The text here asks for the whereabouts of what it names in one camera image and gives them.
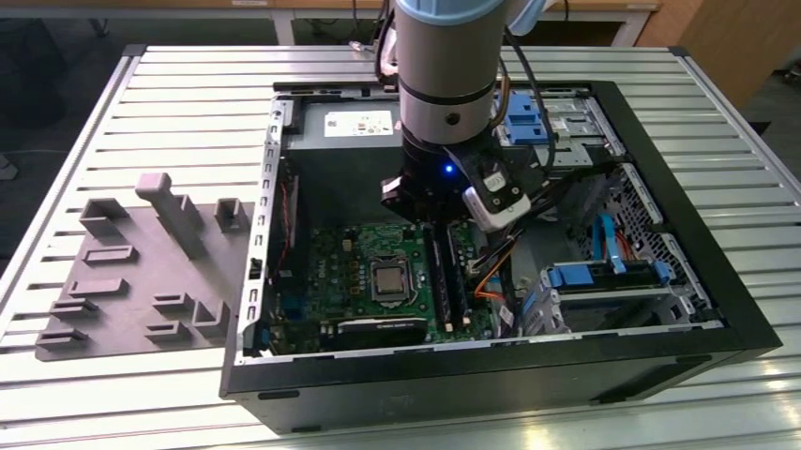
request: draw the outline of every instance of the label sticker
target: label sticker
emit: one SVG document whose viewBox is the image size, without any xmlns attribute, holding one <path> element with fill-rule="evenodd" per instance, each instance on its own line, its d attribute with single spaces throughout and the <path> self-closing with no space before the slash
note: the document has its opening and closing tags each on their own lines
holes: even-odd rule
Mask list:
<svg viewBox="0 0 801 450">
<path fill-rule="evenodd" d="M 500 307 L 500 310 L 498 311 L 498 316 L 500 316 L 500 319 L 503 320 L 503 322 L 506 323 L 506 325 L 512 326 L 512 324 L 514 324 L 514 314 L 511 314 L 511 311 L 506 307 L 506 305 Z"/>
<path fill-rule="evenodd" d="M 235 7 L 265 7 L 267 0 L 231 0 Z"/>
<path fill-rule="evenodd" d="M 389 111 L 337 111 L 325 114 L 325 137 L 391 136 Z"/>
</svg>

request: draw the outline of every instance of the aluminum profile table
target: aluminum profile table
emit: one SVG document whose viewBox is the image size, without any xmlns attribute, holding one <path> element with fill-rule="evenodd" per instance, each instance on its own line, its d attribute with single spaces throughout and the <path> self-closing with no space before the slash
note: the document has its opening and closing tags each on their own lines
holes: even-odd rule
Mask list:
<svg viewBox="0 0 801 450">
<path fill-rule="evenodd" d="M 140 205 L 164 171 L 196 203 L 256 192 L 272 83 L 368 81 L 332 47 L 129 52 L 0 281 L 0 446 L 150 448 L 797 448 L 801 437 L 801 189 L 688 57 L 664 49 L 531 48 L 543 80 L 618 82 L 785 346 L 655 397 L 608 407 L 276 439 L 217 397 L 222 349 L 41 363 L 36 334 L 82 239 L 90 197 Z M 523 79 L 511 52 L 512 78 Z"/>
</svg>

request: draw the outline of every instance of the cable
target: cable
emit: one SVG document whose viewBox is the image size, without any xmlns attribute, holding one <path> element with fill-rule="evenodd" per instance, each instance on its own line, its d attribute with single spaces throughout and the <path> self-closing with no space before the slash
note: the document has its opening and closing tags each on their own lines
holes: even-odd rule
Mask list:
<svg viewBox="0 0 801 450">
<path fill-rule="evenodd" d="M 489 281 L 489 278 L 491 278 L 492 274 L 498 271 L 498 269 L 500 268 L 500 264 L 508 258 L 510 255 L 511 255 L 511 248 L 506 252 L 506 254 L 498 259 L 498 261 L 492 265 L 489 271 L 487 272 L 487 275 L 480 280 L 480 283 L 477 283 L 477 286 L 475 287 L 475 291 L 472 291 L 472 295 L 475 297 L 487 298 L 489 296 L 489 298 L 498 299 L 498 300 L 500 300 L 500 301 L 503 301 L 506 303 L 506 299 L 500 295 L 498 295 L 496 293 L 480 292 L 480 291 L 481 291 L 481 289 L 484 289 L 484 286 L 487 285 L 487 281 Z"/>
<path fill-rule="evenodd" d="M 488 254 L 485 254 L 477 260 L 475 260 L 471 268 L 476 269 L 477 267 L 484 265 L 492 258 L 498 257 L 498 255 L 500 255 L 507 249 L 510 249 L 510 247 L 514 246 L 514 243 L 516 242 L 516 238 L 520 236 L 522 233 L 523 233 L 522 228 L 514 229 L 514 227 L 511 227 L 503 241 L 500 242 L 500 245 Z"/>
<path fill-rule="evenodd" d="M 510 42 L 511 48 L 516 53 L 516 58 L 520 60 L 520 64 L 523 65 L 523 71 L 526 72 L 526 77 L 528 78 L 530 88 L 534 93 L 534 99 L 536 100 L 536 108 L 539 108 L 539 114 L 542 115 L 542 126 L 546 129 L 546 133 L 548 135 L 548 160 L 546 164 L 542 166 L 543 172 L 547 174 L 552 168 L 552 162 L 555 161 L 555 140 L 552 136 L 552 127 L 551 127 L 551 119 L 548 116 L 548 110 L 546 109 L 546 103 L 542 100 L 542 94 L 539 93 L 539 87 L 536 86 L 536 77 L 534 77 L 534 72 L 531 70 L 531 65 L 528 64 L 528 59 L 526 59 L 526 55 L 523 54 L 523 50 L 520 49 L 520 44 L 516 41 L 516 37 L 511 33 L 508 27 L 503 28 L 503 33 L 506 35 L 506 39 Z M 534 155 L 532 148 L 530 153 L 530 161 L 528 165 L 531 165 L 531 156 Z"/>
<path fill-rule="evenodd" d="M 510 71 L 507 70 L 503 58 L 498 58 L 498 64 L 500 66 L 500 74 L 503 76 L 503 78 L 500 79 L 500 105 L 498 106 L 498 111 L 495 113 L 494 118 L 489 120 L 489 129 L 495 129 L 503 123 L 503 119 L 506 118 L 506 111 L 510 107 Z"/>
<path fill-rule="evenodd" d="M 384 75 L 380 71 L 380 57 L 384 52 L 384 41 L 387 40 L 387 33 L 389 32 L 391 24 L 395 22 L 395 9 L 389 10 L 384 25 L 380 28 L 380 34 L 377 35 L 377 42 L 375 43 L 375 65 L 372 67 L 375 71 L 375 78 L 380 81 Z"/>
<path fill-rule="evenodd" d="M 277 275 L 277 271 L 280 270 L 280 266 L 284 263 L 284 258 L 287 258 L 287 252 L 289 251 L 289 200 L 287 196 L 287 184 L 280 184 L 280 192 L 281 192 L 281 202 L 283 202 L 283 214 L 284 214 L 284 248 L 280 250 L 280 258 L 277 259 L 277 264 L 275 265 L 275 271 L 272 272 L 272 277 Z"/>
<path fill-rule="evenodd" d="M 359 18 L 355 15 L 355 0 L 352 0 L 349 12 L 352 13 L 352 38 L 359 39 Z"/>
</svg>

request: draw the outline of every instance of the blue clip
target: blue clip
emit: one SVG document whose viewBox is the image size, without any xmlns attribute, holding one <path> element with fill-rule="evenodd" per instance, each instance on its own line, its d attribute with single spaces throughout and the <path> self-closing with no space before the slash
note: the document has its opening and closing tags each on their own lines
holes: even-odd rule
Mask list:
<svg viewBox="0 0 801 450">
<path fill-rule="evenodd" d="M 559 269 L 556 267 L 548 269 L 548 281 L 550 286 L 554 289 L 562 286 L 562 284 L 564 284 L 564 281 L 562 280 L 562 274 L 559 273 Z"/>
<path fill-rule="evenodd" d="M 512 144 L 548 142 L 548 133 L 542 125 L 539 108 L 531 102 L 528 93 L 511 94 L 504 125 Z"/>
<path fill-rule="evenodd" d="M 586 264 L 560 265 L 559 274 L 566 286 L 580 286 L 594 283 L 590 268 Z"/>
<path fill-rule="evenodd" d="M 659 282 L 662 283 L 662 286 L 664 286 L 671 282 L 672 279 L 671 269 L 667 266 L 667 263 L 663 261 L 654 261 L 651 266 L 652 270 L 655 271 L 655 275 L 659 277 Z"/>
<path fill-rule="evenodd" d="M 528 309 L 531 309 L 531 306 L 534 305 L 535 300 L 536 300 L 536 292 L 531 292 L 528 295 L 528 298 L 526 299 L 526 305 L 523 305 L 523 315 L 526 315 L 526 313 L 528 312 Z"/>
<path fill-rule="evenodd" d="M 548 281 L 552 288 L 592 284 L 590 268 L 586 264 L 559 265 L 548 269 Z"/>
<path fill-rule="evenodd" d="M 614 238 L 614 221 L 611 220 L 611 216 L 606 213 L 599 214 L 591 224 L 591 258 L 596 261 L 603 260 L 600 231 L 603 231 L 606 251 L 610 255 L 611 270 L 615 274 L 624 274 L 626 265 L 620 259 L 620 249 L 616 246 L 616 239 Z"/>
</svg>

